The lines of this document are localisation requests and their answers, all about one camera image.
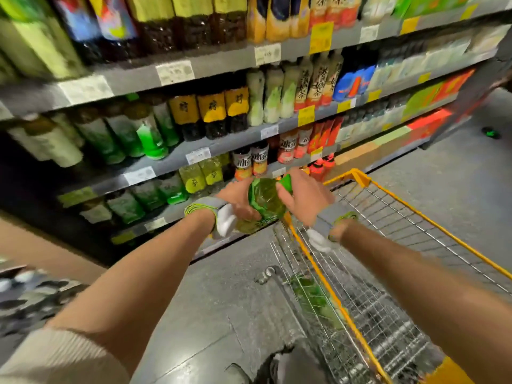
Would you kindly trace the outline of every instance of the floor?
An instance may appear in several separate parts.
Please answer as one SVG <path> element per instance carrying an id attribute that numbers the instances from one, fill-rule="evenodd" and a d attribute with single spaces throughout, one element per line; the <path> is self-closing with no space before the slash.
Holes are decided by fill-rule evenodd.
<path id="1" fill-rule="evenodd" d="M 462 129 L 370 176 L 504 268 L 512 269 L 512 94 L 494 92 Z M 502 133 L 483 135 L 483 126 Z M 160 321 L 132 384 L 212 383 L 236 362 L 254 376 L 263 359 L 301 335 L 277 283 L 272 228 L 193 264 Z"/>

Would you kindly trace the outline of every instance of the white bottle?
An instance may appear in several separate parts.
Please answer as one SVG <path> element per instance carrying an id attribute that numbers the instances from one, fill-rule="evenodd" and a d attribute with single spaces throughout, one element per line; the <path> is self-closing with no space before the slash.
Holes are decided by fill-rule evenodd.
<path id="1" fill-rule="evenodd" d="M 339 72 L 342 70 L 342 66 L 342 49 L 334 50 L 332 55 L 329 57 L 329 74 L 327 75 L 325 86 L 323 87 L 321 98 L 322 105 L 328 105 L 332 101 L 334 87 L 338 81 Z"/>
<path id="2" fill-rule="evenodd" d="M 279 62 L 273 62 L 267 70 L 265 78 L 263 120 L 267 124 L 273 124 L 279 121 L 284 78 L 285 74 L 279 67 Z"/>
<path id="3" fill-rule="evenodd" d="M 313 62 L 311 61 L 311 57 L 312 55 L 305 56 L 301 61 L 301 73 L 298 78 L 297 93 L 295 94 L 295 111 L 306 107 L 309 83 L 313 75 Z"/>
<path id="4" fill-rule="evenodd" d="M 306 106 L 320 104 L 323 88 L 327 82 L 329 74 L 329 51 L 320 53 L 315 65 L 313 67 L 313 77 L 311 78 L 311 85 L 309 87 L 308 98 L 306 99 Z"/>
<path id="5" fill-rule="evenodd" d="M 247 121 L 250 126 L 263 124 L 263 92 L 265 92 L 265 75 L 263 71 L 252 69 L 247 72 L 249 87 L 249 114 Z"/>
<path id="6" fill-rule="evenodd" d="M 284 65 L 285 78 L 283 92 L 281 93 L 281 118 L 287 119 L 293 116 L 295 109 L 295 94 L 297 93 L 298 77 L 301 74 L 297 64 L 297 58 L 290 60 Z"/>

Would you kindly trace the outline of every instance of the sleeve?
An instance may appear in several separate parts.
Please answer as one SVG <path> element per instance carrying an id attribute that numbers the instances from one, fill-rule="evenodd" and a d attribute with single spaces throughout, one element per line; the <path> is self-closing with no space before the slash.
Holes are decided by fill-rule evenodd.
<path id="1" fill-rule="evenodd" d="M 124 366 L 107 350 L 69 330 L 29 334 L 0 368 L 1 384 L 129 384 Z"/>

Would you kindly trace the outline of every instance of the right hand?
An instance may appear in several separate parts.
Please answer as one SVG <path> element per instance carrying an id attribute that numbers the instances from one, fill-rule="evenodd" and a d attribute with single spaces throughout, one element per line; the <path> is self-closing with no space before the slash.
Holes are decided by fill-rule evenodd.
<path id="1" fill-rule="evenodd" d="M 277 182 L 275 186 L 279 199 L 304 225 L 313 226 L 318 213 L 334 203 L 334 195 L 297 167 L 288 174 L 291 176 L 293 196 Z"/>

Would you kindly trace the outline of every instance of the shopping cart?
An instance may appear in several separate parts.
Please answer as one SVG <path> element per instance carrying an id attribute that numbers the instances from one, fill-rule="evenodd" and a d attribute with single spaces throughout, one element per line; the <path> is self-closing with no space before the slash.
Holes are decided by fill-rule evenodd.
<path id="1" fill-rule="evenodd" d="M 359 170 L 324 183 L 359 221 L 435 257 L 512 302 L 512 275 Z M 274 229 L 274 270 L 320 363 L 338 383 L 471 383 L 419 330 L 372 274 L 343 248 L 316 250 L 285 215 Z"/>

